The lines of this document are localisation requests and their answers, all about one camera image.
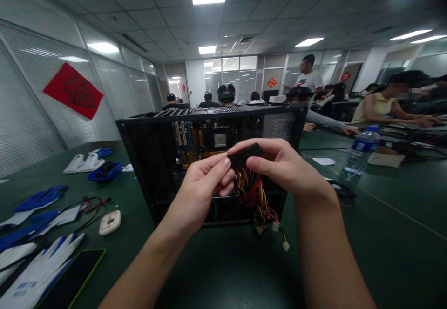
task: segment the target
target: red diamond decoration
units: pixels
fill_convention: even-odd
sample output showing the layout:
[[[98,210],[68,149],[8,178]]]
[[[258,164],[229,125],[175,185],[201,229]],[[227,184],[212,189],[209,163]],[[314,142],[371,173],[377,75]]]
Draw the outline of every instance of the red diamond decoration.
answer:
[[[90,120],[104,96],[68,63],[62,65],[43,92]]]

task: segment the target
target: fingernail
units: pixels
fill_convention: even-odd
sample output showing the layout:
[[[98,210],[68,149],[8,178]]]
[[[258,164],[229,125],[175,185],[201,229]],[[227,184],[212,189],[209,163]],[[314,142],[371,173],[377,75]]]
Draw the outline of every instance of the fingernail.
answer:
[[[220,161],[220,165],[224,168],[227,169],[228,167],[230,167],[231,161],[228,158],[223,158]]]

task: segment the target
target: plastic bottle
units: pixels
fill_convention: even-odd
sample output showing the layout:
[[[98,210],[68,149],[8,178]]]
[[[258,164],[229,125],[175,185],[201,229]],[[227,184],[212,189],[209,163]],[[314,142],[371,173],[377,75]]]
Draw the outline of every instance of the plastic bottle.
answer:
[[[371,153],[379,144],[380,135],[377,133],[378,130],[378,126],[368,126],[365,132],[357,136],[352,145],[351,154],[345,162],[344,170],[346,172],[357,175],[363,174]]]

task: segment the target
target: computer case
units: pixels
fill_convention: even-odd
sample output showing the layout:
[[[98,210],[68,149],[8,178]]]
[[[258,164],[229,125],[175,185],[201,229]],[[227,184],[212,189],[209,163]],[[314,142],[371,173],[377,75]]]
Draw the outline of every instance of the computer case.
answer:
[[[254,137],[284,138],[298,150],[306,107],[264,104],[211,109],[171,109],[117,120],[144,198],[157,225],[188,166]],[[281,219],[287,192],[262,176],[268,204]],[[212,198],[204,227],[253,224],[253,209],[234,190]]]

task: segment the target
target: hand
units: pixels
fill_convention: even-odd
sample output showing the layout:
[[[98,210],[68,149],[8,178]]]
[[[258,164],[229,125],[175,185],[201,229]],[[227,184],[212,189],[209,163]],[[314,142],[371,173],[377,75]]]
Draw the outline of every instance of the hand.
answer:
[[[314,123],[306,123],[303,127],[304,132],[312,132],[312,130],[316,127]]]
[[[266,159],[248,158],[249,169],[268,176],[303,202],[317,202],[321,198],[337,201],[334,188],[284,139],[249,139],[230,148],[228,154],[233,155],[255,142],[264,150]]]
[[[357,130],[355,127],[351,127],[351,126],[349,126],[349,125],[345,125],[345,126],[343,126],[343,127],[341,128],[341,130],[342,130],[346,135],[349,135],[349,132],[350,132],[350,131],[354,132],[355,134],[360,134],[360,131],[359,131],[359,130]]]
[[[234,188],[235,172],[226,153],[191,164],[162,223],[175,235],[192,235],[203,225],[211,198],[220,190],[226,197]]]

